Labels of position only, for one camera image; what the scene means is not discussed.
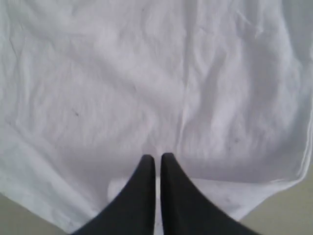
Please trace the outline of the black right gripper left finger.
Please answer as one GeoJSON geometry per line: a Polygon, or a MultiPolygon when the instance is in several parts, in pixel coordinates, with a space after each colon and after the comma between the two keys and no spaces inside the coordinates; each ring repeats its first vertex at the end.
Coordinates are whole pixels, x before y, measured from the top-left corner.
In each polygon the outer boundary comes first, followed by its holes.
{"type": "Polygon", "coordinates": [[[155,161],[144,155],[121,192],[74,235],[152,235],[155,226],[155,161]]]}

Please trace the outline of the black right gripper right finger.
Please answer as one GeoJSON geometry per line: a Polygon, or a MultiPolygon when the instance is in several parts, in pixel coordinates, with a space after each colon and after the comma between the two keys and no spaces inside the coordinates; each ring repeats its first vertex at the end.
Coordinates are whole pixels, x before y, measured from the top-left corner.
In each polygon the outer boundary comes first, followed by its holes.
{"type": "Polygon", "coordinates": [[[198,190],[174,154],[161,157],[160,199],[165,235],[255,235],[198,190]]]}

